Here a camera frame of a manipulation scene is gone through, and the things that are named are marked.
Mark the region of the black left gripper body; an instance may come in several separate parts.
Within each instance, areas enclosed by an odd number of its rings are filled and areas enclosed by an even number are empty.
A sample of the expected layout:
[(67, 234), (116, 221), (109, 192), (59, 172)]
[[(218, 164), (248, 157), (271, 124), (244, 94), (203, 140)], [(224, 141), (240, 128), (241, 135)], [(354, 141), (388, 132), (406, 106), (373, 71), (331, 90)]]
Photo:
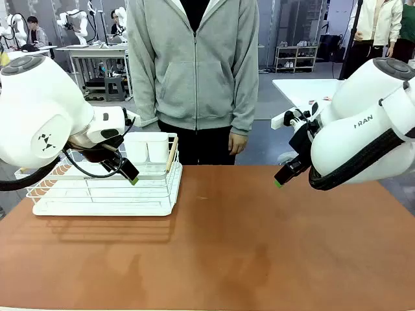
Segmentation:
[(119, 147), (124, 139), (107, 139), (92, 148), (86, 148), (75, 143), (69, 143), (69, 148), (76, 150), (91, 163), (98, 163), (107, 171), (119, 171), (124, 165), (124, 159)]

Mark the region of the person's left hand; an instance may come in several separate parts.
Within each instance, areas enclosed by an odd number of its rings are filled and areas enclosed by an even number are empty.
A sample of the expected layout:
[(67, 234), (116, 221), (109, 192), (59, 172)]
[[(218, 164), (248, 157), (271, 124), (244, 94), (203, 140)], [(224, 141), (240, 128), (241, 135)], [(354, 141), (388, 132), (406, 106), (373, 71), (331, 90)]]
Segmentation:
[(247, 136), (230, 132), (228, 140), (228, 150), (230, 155), (236, 156), (237, 154), (240, 154), (246, 148), (247, 142)]

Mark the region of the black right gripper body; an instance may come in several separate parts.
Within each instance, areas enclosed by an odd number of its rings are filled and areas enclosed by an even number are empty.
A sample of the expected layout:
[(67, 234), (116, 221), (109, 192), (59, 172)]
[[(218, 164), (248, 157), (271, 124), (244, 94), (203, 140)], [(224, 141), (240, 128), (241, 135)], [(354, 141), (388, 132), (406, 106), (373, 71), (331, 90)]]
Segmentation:
[(320, 131), (317, 122), (297, 122), (294, 135), (289, 141), (290, 146), (298, 154), (291, 162), (291, 168), (309, 168), (311, 165), (311, 145), (314, 136)]

